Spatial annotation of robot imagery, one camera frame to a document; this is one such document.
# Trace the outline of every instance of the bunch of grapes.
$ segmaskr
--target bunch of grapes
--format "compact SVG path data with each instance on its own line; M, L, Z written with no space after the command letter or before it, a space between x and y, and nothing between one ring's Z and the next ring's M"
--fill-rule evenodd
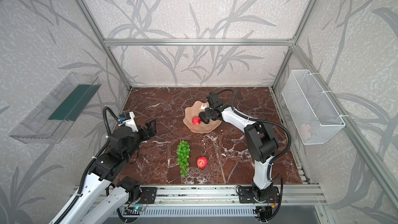
M177 146L177 155L178 158L176 160L177 163L180 164L181 168L181 177L184 178L186 177L188 171L187 167L189 166L188 163L188 158L189 158L189 153L191 152L191 149L189 148L190 145L186 141L181 141L180 144Z

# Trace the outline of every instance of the apple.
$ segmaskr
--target apple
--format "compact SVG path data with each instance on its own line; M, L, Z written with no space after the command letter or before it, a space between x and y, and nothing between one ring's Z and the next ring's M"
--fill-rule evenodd
M200 124L200 122L201 122L200 117L193 117L192 124L197 126Z
M199 157L197 160L197 165L199 168L204 169L207 166L207 158Z

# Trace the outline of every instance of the leaf pattern wallpaper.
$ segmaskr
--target leaf pattern wallpaper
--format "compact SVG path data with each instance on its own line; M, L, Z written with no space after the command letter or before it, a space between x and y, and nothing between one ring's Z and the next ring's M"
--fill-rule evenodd
M127 87L73 0L0 0L0 32L0 222L48 223L105 142L102 107L119 112ZM70 72L101 87L62 141L9 137Z
M398 5L396 0L320 0L299 46L318 69L391 174L398 179ZM276 88L280 93L293 56ZM398 214L344 131L300 150L337 223L398 223Z
M292 38L309 0L85 0L106 38ZM112 47L137 86L268 86L287 47Z

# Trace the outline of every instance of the white mesh basket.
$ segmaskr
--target white mesh basket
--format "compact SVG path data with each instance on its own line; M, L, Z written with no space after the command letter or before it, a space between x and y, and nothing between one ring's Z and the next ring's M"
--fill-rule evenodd
M292 70L282 96L304 144L324 144L346 125L309 70Z

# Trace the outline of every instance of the red marble surface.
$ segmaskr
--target red marble surface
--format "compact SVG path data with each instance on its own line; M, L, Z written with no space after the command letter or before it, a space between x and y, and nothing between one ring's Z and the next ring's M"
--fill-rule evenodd
M184 110L195 101L206 102L210 92L223 88L214 87L174 87L174 88L133 88L124 107L135 113L137 124L156 117L157 136L144 141L140 147L139 159L129 164L119 173L115 182L129 176L142 184L251 184L254 176L254 160L251 158L244 133L229 123L222 122L214 131L205 134L191 132L182 122ZM256 118L267 118L279 122L280 119L267 87L238 87L234 106ZM232 102L232 93L220 94L223 102ZM282 130L274 127L283 150L286 138ZM180 167L176 163L177 145L181 140L191 145L188 160L188 175L180 177ZM196 160L207 157L205 169L199 169ZM274 163L272 175L282 173L285 183L300 183L301 179L289 151Z

